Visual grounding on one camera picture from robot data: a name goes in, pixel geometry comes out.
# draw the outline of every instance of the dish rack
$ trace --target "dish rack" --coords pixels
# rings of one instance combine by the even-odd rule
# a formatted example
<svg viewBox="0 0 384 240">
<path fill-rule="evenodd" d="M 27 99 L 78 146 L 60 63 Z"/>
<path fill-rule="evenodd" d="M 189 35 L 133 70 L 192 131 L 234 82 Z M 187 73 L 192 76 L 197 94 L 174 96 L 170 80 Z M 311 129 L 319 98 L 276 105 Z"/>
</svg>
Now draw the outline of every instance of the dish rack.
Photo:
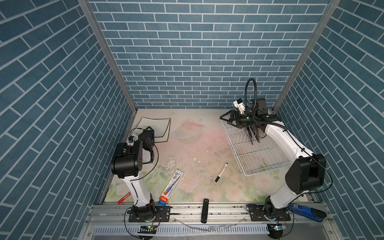
<svg viewBox="0 0 384 240">
<path fill-rule="evenodd" d="M 255 133 L 251 132 L 252 145 L 245 128 L 239 129 L 225 122 L 222 122 L 222 128 L 241 174 L 251 176 L 291 165 L 283 150 L 270 136 L 266 135 L 258 143 Z"/>
</svg>

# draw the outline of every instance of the floral tabletop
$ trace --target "floral tabletop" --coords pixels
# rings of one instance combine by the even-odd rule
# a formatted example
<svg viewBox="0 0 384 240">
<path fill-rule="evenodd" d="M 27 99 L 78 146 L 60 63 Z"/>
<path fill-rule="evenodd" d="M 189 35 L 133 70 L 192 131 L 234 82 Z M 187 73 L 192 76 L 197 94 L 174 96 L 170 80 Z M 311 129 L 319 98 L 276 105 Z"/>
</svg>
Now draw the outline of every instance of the floral tabletop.
<svg viewBox="0 0 384 240">
<path fill-rule="evenodd" d="M 289 167 L 258 173 L 252 176 L 240 174 L 230 149 L 219 116 L 228 110 L 212 109 L 139 109 L 133 126 L 141 117 L 171 118 L 167 142 L 156 143 L 159 163 L 144 178 L 155 202 L 176 169 L 184 172 L 170 202 L 263 202 L 284 183 Z M 143 173 L 153 168 L 144 164 Z M 215 179 L 225 163 L 228 167 L 216 183 Z M 116 175 L 107 192 L 105 202 L 117 202 L 129 192 L 127 185 Z M 132 196 L 124 202 L 132 202 Z"/>
</svg>

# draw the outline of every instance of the marker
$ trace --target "marker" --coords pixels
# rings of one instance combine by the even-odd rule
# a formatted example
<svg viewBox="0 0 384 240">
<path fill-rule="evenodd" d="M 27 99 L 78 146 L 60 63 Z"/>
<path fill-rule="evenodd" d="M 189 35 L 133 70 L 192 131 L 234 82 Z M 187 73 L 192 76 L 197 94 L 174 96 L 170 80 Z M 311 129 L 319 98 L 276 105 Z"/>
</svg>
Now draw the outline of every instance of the marker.
<svg viewBox="0 0 384 240">
<path fill-rule="evenodd" d="M 224 170 L 227 168 L 227 166 L 228 166 L 228 163 L 226 163 L 226 164 L 224 165 L 224 167 L 223 167 L 223 169 L 221 170 L 220 174 L 217 176 L 215 182 L 217 182 L 217 181 L 220 179 L 221 175 L 223 174 L 223 172 L 224 172 Z"/>
</svg>

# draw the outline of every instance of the red pen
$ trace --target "red pen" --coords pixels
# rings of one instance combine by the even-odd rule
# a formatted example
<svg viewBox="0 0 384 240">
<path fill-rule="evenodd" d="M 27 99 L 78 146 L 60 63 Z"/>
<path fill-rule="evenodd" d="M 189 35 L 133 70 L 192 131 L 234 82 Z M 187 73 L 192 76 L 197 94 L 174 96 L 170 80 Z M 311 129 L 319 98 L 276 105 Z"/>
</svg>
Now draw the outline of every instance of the red pen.
<svg viewBox="0 0 384 240">
<path fill-rule="evenodd" d="M 118 201 L 118 204 L 122 203 L 125 199 L 127 199 L 127 197 L 129 197 L 131 195 L 131 192 L 129 192 L 127 195 L 125 195 L 124 197 L 122 197 L 122 199 L 120 199 Z"/>
</svg>

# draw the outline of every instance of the brick wall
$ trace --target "brick wall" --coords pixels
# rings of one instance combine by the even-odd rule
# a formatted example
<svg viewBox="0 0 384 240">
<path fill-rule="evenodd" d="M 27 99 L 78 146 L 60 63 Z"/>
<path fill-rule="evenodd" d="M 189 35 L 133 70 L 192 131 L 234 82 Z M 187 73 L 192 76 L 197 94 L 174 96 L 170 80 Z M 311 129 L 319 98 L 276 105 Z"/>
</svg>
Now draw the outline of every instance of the brick wall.
<svg viewBox="0 0 384 240">
<path fill-rule="evenodd" d="M 342 0 L 279 109 L 326 156 L 334 186 L 321 198 L 344 239 L 383 239 L 383 11 L 382 0 Z"/>
<path fill-rule="evenodd" d="M 72 239 L 131 110 L 76 0 L 0 1 L 0 239 Z"/>
<path fill-rule="evenodd" d="M 272 106 L 327 3 L 91 1 L 141 108 L 233 107 L 250 77 Z"/>
</svg>

